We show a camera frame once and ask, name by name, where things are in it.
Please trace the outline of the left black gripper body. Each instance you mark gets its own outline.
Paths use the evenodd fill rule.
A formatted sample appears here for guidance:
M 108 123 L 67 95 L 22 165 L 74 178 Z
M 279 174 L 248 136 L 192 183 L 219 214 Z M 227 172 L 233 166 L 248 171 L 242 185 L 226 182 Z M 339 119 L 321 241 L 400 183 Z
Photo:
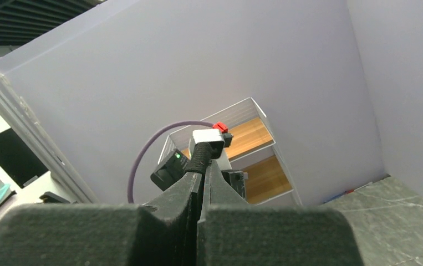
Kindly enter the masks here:
M 237 170 L 221 171 L 224 180 L 244 199 L 247 199 L 246 184 L 248 174 Z

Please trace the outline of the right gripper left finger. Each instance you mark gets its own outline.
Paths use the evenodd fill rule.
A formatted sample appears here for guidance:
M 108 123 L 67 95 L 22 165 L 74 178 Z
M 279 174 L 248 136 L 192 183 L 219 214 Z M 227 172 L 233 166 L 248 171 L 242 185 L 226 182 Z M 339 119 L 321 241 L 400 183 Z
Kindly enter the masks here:
M 144 205 L 24 204 L 0 220 L 0 265 L 192 265 L 202 175 Z

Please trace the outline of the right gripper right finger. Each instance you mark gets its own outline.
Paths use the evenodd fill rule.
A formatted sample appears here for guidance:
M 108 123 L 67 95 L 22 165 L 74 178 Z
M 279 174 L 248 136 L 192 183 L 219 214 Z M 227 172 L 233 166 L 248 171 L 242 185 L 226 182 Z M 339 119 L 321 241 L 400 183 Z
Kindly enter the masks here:
M 363 265 L 348 220 L 330 208 L 247 203 L 212 162 L 197 224 L 198 265 Z

